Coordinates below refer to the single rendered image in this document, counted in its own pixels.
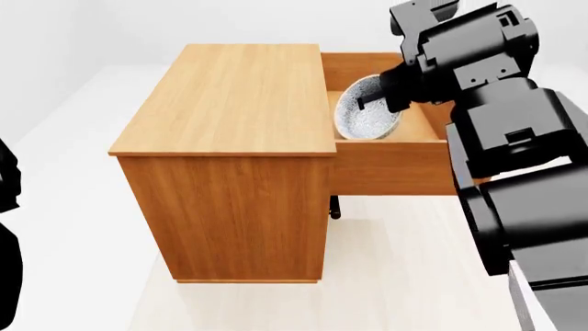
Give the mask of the wooden cabinet body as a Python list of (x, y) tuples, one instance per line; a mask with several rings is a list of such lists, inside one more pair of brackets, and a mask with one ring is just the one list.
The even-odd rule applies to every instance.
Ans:
[(315, 44), (185, 46), (108, 151), (174, 280), (321, 279), (328, 111)]

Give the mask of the patterned blue white bowl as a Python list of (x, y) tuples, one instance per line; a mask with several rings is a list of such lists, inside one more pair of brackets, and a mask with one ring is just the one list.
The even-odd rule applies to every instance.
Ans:
[(358, 79), (338, 98), (334, 127), (346, 140), (382, 140), (399, 125), (401, 113), (390, 113), (385, 98), (366, 104), (363, 110), (358, 108), (356, 99), (372, 93), (382, 93), (378, 74)]

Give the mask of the wooden cabinet drawer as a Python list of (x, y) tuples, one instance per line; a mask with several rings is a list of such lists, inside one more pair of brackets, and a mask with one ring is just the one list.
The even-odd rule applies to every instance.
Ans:
[[(358, 79), (402, 63), (395, 52), (322, 54), (330, 107)], [(337, 154), (333, 195), (455, 195), (445, 126), (454, 102), (411, 104), (396, 129), (382, 140), (334, 136)]]

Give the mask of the white robot torso panel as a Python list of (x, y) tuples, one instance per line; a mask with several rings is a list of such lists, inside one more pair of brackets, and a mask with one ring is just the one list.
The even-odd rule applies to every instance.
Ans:
[(529, 311), (528, 299), (531, 290), (525, 275), (516, 261), (509, 261), (508, 288), (514, 305), (514, 310), (522, 331), (536, 331), (533, 315)]

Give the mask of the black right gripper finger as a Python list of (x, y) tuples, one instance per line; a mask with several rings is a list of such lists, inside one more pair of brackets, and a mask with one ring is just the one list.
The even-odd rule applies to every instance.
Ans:
[(366, 104), (369, 104), (372, 101), (380, 100), (382, 98), (385, 98), (385, 94), (384, 93), (372, 93), (372, 94), (369, 94), (367, 96), (358, 97), (356, 99), (356, 102), (358, 104), (358, 108), (360, 110), (363, 110), (363, 109), (365, 109)]

